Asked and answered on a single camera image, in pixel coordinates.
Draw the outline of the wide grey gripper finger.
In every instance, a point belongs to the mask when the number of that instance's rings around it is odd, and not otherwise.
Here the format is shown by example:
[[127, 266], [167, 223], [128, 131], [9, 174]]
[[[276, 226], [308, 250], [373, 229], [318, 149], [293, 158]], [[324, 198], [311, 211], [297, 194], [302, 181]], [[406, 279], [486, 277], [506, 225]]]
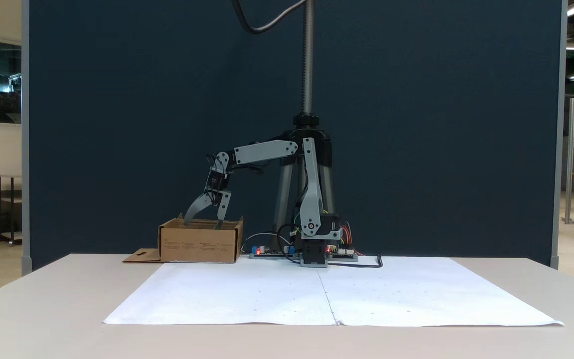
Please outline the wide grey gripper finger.
[[214, 202], [214, 193], [212, 191], [205, 192], [196, 198], [194, 202], [191, 203], [189, 209], [185, 212], [183, 223], [185, 226], [190, 226], [196, 216], [204, 209], [212, 206]]

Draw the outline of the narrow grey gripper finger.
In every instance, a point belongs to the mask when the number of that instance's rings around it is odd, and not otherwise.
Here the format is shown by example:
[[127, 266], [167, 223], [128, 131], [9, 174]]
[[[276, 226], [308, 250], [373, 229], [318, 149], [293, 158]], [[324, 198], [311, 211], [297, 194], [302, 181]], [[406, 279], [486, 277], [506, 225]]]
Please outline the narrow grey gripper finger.
[[222, 228], [223, 223], [225, 222], [226, 212], [228, 211], [229, 202], [231, 199], [232, 193], [229, 190], [220, 190], [216, 195], [216, 204], [217, 204], [217, 223], [214, 229], [219, 230]]

